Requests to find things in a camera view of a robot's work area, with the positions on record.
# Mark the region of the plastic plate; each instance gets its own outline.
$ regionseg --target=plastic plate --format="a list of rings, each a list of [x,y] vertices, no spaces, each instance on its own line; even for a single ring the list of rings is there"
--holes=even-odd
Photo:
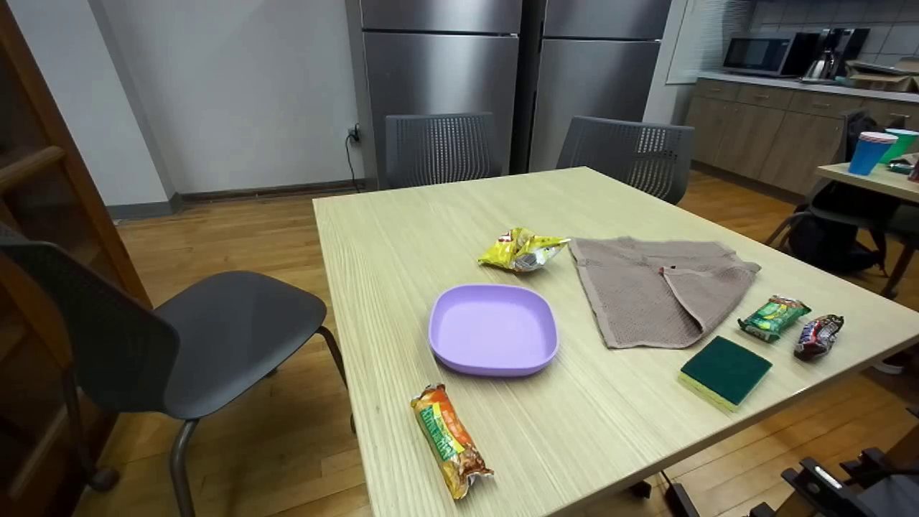
[[[511,284],[460,284],[429,311],[437,363],[468,376],[530,376],[556,353],[556,329],[543,296]]]

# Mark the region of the table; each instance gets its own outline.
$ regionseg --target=table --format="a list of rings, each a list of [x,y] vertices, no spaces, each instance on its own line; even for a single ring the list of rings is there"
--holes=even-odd
[[[625,488],[780,402],[919,343],[919,314],[592,171],[319,198],[316,225],[373,515],[549,515]],[[475,265],[514,225],[570,240],[720,241],[757,263],[757,281],[714,333],[767,357],[771,370],[722,415],[678,383],[697,347],[602,347],[567,254],[526,280]],[[428,311],[464,281],[536,291],[559,329],[554,366],[529,379],[442,370],[424,340]],[[793,360],[793,337],[761,344],[737,330],[734,319],[774,294],[846,316],[819,366]],[[493,481],[460,507],[408,409],[428,383],[447,385],[493,468]]]
[[[889,174],[883,168],[872,168],[869,176],[852,176],[846,168],[850,163],[824,163],[816,171],[816,176],[919,205],[919,181],[908,181],[908,176]]]

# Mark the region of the green snack wrapper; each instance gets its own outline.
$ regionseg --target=green snack wrapper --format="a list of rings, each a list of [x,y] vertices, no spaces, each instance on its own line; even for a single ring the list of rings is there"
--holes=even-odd
[[[793,329],[810,309],[797,298],[771,296],[764,309],[741,319],[741,330],[774,343],[787,329]]]

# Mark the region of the stainless steel refrigerator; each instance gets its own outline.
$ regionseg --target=stainless steel refrigerator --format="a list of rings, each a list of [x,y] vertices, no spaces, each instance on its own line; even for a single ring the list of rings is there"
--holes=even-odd
[[[384,115],[493,115],[511,158],[523,0],[346,0],[366,185],[381,185]]]
[[[570,118],[642,118],[668,0],[540,0],[530,8],[514,162],[554,171]]]
[[[641,120],[668,0],[346,0],[362,158],[384,118],[487,113],[507,171],[550,171],[573,115]]]

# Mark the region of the gray towel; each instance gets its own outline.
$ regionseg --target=gray towel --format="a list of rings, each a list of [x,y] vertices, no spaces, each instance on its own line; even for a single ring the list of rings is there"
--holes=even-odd
[[[757,274],[717,241],[573,240],[570,257],[605,347],[688,347]]]

